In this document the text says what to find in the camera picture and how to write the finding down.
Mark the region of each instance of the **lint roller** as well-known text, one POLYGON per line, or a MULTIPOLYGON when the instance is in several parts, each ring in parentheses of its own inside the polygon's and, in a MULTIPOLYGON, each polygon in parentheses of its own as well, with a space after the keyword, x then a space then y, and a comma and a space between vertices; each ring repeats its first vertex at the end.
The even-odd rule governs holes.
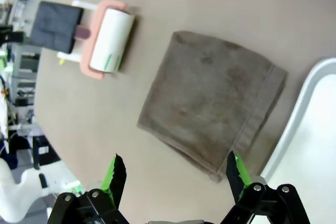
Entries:
POLYGON ((91 25, 78 26, 75 38, 84 41, 80 70, 96 79, 118 71, 134 22, 134 15, 125 11, 126 4, 103 0, 97 6, 91 25))

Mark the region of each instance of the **white roller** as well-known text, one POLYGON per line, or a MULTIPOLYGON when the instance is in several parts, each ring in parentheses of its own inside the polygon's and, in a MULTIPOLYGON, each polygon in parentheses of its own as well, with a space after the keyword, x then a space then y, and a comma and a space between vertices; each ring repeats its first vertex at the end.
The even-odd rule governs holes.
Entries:
POLYGON ((116 72, 124 53, 134 16, 107 9, 102 21, 90 67, 102 72, 116 72))

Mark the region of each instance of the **beige table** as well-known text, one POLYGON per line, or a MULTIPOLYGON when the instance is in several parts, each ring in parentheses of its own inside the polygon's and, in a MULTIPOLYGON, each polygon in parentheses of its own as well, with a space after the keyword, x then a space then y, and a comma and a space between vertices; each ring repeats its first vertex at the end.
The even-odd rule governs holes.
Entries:
POLYGON ((124 158, 128 179, 121 211, 131 223, 197 218, 218 223, 233 204, 227 181, 212 182, 136 127, 172 32, 190 30, 230 40, 288 70, 286 89, 245 157, 250 171, 257 172, 280 136, 309 69, 319 59, 335 56, 336 2, 121 1, 139 8, 121 71, 93 80, 80 73, 77 63, 59 66, 56 53, 44 50, 35 101, 38 122, 85 185, 102 179, 115 152, 124 158))

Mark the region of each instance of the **folded towel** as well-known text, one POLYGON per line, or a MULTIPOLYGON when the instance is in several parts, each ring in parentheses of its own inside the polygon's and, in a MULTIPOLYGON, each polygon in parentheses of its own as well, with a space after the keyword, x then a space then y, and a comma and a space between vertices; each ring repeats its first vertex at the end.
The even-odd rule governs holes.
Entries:
POLYGON ((231 150, 244 155, 284 87, 286 72, 221 39, 175 32, 138 126, 220 181, 231 150))

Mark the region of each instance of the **screw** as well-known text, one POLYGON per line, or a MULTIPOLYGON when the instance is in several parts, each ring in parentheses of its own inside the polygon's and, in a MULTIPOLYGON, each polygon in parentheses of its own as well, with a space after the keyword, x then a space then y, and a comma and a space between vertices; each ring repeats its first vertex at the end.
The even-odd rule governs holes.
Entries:
POLYGON ((253 189, 254 189, 255 191, 261 191, 261 186, 260 186, 260 185, 255 185, 255 186, 253 187, 253 189))
POLYGON ((288 193, 288 192, 289 192, 289 188, 288 188, 287 186, 284 186, 284 187, 282 188, 282 191, 283 191, 284 193, 288 193))
POLYGON ((99 192, 94 191, 94 192, 92 193, 93 198, 97 198, 98 194, 99 194, 99 192))
POLYGON ((67 196, 65 196, 65 198, 64 198, 65 201, 69 201, 70 199, 71 199, 71 196, 70 196, 70 195, 67 195, 67 196))

